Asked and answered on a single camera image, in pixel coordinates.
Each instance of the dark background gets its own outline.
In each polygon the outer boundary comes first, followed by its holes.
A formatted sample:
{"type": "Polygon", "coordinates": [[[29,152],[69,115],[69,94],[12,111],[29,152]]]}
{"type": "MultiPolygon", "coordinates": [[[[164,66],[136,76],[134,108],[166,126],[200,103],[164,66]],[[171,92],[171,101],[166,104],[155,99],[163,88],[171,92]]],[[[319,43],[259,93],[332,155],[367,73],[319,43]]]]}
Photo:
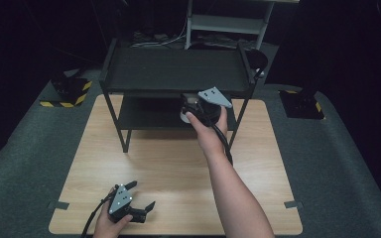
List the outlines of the dark background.
{"type": "MultiPolygon", "coordinates": [[[[258,14],[230,11],[228,3],[211,7],[213,3],[195,1],[195,10],[258,14]]],[[[381,1],[379,11],[377,3],[276,4],[265,42],[280,45],[266,83],[304,87],[318,82],[381,189],[381,1]]],[[[177,33],[186,1],[153,4],[155,31],[177,33]]],[[[140,7],[125,8],[112,0],[0,0],[0,149],[53,72],[100,66],[112,37],[142,27],[147,15],[141,15],[140,7]]]]}

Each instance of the gray carpet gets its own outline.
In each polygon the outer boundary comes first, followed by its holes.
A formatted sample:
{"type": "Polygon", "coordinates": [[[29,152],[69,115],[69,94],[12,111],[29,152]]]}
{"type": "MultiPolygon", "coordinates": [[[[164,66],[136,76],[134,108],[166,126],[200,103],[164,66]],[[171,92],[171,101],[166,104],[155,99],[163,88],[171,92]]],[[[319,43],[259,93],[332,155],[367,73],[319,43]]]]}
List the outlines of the gray carpet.
{"type": "MultiPolygon", "coordinates": [[[[276,49],[263,47],[270,60],[276,49]]],[[[84,74],[93,84],[79,107],[35,101],[0,152],[0,237],[79,237],[49,232],[48,204],[61,194],[101,93],[98,75],[98,69],[84,74]]],[[[289,119],[278,89],[289,87],[261,81],[254,97],[266,102],[295,200],[303,205],[304,231],[296,237],[381,237],[381,193],[331,103],[318,93],[325,120],[289,119]]]]}

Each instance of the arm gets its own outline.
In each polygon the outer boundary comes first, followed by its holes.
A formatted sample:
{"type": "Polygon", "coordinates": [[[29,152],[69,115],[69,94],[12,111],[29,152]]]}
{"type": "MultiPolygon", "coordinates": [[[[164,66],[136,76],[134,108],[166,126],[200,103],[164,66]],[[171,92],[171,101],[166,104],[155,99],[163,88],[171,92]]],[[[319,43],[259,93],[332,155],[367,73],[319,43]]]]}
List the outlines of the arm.
{"type": "MultiPolygon", "coordinates": [[[[191,113],[187,117],[197,132],[206,156],[212,190],[219,218],[227,237],[274,237],[271,225],[258,200],[227,161],[223,146],[211,128],[205,127],[191,113]]],[[[221,108],[217,127],[227,132],[227,113],[221,108]]]]}
{"type": "Polygon", "coordinates": [[[109,203],[109,201],[106,201],[101,207],[100,215],[98,215],[95,224],[94,238],[117,238],[123,227],[125,227],[133,218],[132,215],[126,215],[117,223],[114,223],[110,220],[110,215],[107,211],[109,203]]]}

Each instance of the human hand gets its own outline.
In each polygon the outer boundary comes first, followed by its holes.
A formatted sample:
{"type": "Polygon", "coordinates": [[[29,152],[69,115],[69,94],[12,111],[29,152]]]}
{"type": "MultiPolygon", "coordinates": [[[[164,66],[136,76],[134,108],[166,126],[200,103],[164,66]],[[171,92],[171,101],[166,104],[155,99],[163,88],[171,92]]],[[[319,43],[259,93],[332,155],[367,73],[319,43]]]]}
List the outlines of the human hand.
{"type": "Polygon", "coordinates": [[[110,220],[108,213],[110,201],[104,202],[101,207],[100,215],[98,215],[97,222],[95,224],[94,238],[117,238],[120,231],[132,220],[132,215],[126,215],[118,222],[110,220]]]}
{"type": "MultiPolygon", "coordinates": [[[[209,157],[224,154],[224,147],[215,131],[210,127],[205,127],[192,113],[187,112],[188,120],[197,132],[197,139],[203,153],[209,157]]],[[[221,114],[215,124],[222,134],[227,135],[227,110],[221,106],[221,114]]]]}

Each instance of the wooden table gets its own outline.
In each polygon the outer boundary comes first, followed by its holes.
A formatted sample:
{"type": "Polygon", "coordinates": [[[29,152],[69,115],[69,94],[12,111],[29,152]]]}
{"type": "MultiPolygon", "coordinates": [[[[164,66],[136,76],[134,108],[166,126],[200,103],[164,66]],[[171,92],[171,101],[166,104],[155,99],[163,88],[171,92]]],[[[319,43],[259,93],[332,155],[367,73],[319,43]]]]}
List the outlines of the wooden table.
{"type": "MultiPolygon", "coordinates": [[[[122,98],[111,96],[118,108],[122,98]]],[[[242,101],[233,100],[235,111],[242,101]]],[[[106,101],[98,96],[60,197],[69,207],[55,210],[50,231],[80,234],[112,186],[137,180],[131,189],[132,206],[144,208],[154,200],[156,206],[146,223],[130,223],[121,234],[224,234],[195,132],[134,131],[132,138],[134,143],[124,154],[106,101]]],[[[294,198],[263,101],[250,100],[231,153],[234,167],[265,209],[274,233],[300,234],[298,210],[284,204],[294,198]]]]}

